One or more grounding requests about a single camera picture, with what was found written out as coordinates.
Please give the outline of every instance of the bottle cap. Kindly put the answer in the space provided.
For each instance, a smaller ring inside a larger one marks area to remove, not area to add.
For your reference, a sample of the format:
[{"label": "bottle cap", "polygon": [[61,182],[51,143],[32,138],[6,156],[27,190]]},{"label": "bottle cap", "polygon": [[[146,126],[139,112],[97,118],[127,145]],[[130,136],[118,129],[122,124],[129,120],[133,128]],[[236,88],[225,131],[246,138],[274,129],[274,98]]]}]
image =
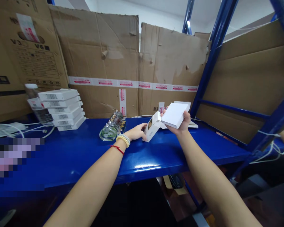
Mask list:
[{"label": "bottle cap", "polygon": [[26,88],[30,88],[30,89],[36,89],[38,88],[38,86],[36,84],[25,84]]}]

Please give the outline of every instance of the white product box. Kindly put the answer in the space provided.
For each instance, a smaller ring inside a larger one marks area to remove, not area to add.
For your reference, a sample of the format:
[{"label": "white product box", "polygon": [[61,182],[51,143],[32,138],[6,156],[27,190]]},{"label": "white product box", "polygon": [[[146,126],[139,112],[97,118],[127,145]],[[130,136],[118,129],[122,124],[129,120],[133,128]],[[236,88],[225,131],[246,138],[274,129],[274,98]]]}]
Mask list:
[{"label": "white product box", "polygon": [[62,120],[62,119],[74,119],[75,117],[77,117],[81,112],[83,111],[83,108],[78,107],[76,109],[74,109],[72,112],[70,113],[55,113],[52,114],[51,116],[53,117],[53,120]]},{"label": "white product box", "polygon": [[174,103],[187,104],[188,105],[188,110],[186,110],[187,112],[189,111],[190,105],[192,104],[191,102],[181,102],[181,101],[174,101]]},{"label": "white product box", "polygon": [[74,102],[80,101],[80,96],[76,96],[74,98],[70,98],[64,101],[42,101],[43,106],[45,108],[51,108],[51,107],[68,107]]},{"label": "white product box", "polygon": [[155,133],[159,130],[161,126],[161,116],[160,112],[157,111],[155,114],[152,116],[150,121],[148,122],[147,126],[144,129],[144,134],[146,135],[147,142],[149,142]]},{"label": "white product box", "polygon": [[81,117],[85,115],[85,112],[82,111],[78,116],[76,116],[74,119],[64,119],[64,120],[54,120],[53,124],[54,126],[64,126],[64,125],[74,125]]},{"label": "white product box", "polygon": [[[196,123],[193,123],[192,121],[190,121],[190,123],[189,123],[189,125],[188,125],[188,128],[198,128],[198,127],[199,127],[199,126],[198,126]],[[161,122],[160,128],[162,128],[162,129],[167,129],[166,125],[163,124],[162,122]]]},{"label": "white product box", "polygon": [[57,127],[59,131],[76,130],[85,121],[86,117],[81,117],[74,125],[66,125]]},{"label": "white product box", "polygon": [[64,107],[64,108],[48,108],[48,112],[50,114],[56,114],[56,113],[70,113],[73,110],[75,110],[76,108],[80,107],[83,105],[83,102],[75,102],[73,104],[71,104],[68,107]]},{"label": "white product box", "polygon": [[189,108],[187,104],[171,103],[161,118],[161,122],[178,129],[184,120],[184,111],[188,111]]},{"label": "white product box", "polygon": [[46,92],[39,92],[41,101],[64,101],[79,95],[75,89],[61,89]]}]

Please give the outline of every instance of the packing tape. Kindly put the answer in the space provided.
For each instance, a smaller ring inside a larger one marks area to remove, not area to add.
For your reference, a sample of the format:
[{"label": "packing tape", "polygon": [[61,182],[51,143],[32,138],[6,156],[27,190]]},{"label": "packing tape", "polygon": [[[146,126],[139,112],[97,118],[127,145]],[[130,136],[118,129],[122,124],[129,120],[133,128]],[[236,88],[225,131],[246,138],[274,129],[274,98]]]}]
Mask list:
[{"label": "packing tape", "polygon": [[159,112],[163,113],[165,102],[159,102]]},{"label": "packing tape", "polygon": [[100,79],[88,77],[72,77],[69,76],[69,83],[74,85],[87,86],[106,86],[106,87],[131,87],[150,90],[165,90],[165,91],[186,91],[196,92],[198,86],[172,85],[172,84],[157,84],[134,80],[116,80],[116,79]]},{"label": "packing tape", "polygon": [[119,89],[120,112],[126,116],[126,90]]},{"label": "packing tape", "polygon": [[28,41],[33,41],[39,43],[40,40],[36,34],[33,20],[30,16],[22,15],[17,13],[18,22],[22,32],[24,33],[25,38]]}]

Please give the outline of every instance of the barcode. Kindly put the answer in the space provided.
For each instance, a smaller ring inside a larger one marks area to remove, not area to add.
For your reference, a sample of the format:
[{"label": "barcode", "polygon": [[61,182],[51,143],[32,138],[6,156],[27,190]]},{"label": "barcode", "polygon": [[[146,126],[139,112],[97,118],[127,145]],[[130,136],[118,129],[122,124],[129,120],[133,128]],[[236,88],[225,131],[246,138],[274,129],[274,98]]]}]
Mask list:
[{"label": "barcode", "polygon": [[68,125],[68,121],[60,121],[60,125]]},{"label": "barcode", "polygon": [[57,95],[55,95],[55,94],[47,94],[46,97],[47,97],[47,99],[58,99]]},{"label": "barcode", "polygon": [[72,126],[71,126],[71,125],[63,126],[63,129],[64,129],[64,130],[66,130],[66,129],[72,129]]},{"label": "barcode", "polygon": [[51,104],[52,104],[53,106],[60,106],[60,103],[59,103],[59,102],[51,102]]},{"label": "barcode", "polygon": [[66,119],[68,118],[67,114],[59,115],[59,119]]},{"label": "barcode", "polygon": [[65,112],[65,109],[63,108],[55,109],[55,113],[62,113],[62,112]]}]

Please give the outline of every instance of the forearm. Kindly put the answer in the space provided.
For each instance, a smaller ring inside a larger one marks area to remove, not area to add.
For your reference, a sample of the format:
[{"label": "forearm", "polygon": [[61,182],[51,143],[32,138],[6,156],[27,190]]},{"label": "forearm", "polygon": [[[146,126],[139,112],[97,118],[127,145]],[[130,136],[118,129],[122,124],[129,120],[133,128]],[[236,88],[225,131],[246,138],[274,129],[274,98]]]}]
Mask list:
[{"label": "forearm", "polygon": [[225,226],[261,226],[222,171],[189,131],[178,136],[190,172],[215,218]]},{"label": "forearm", "polygon": [[[114,145],[123,152],[126,149],[122,139]],[[90,226],[116,180],[122,157],[114,147],[107,150],[79,179],[44,226]]]}]

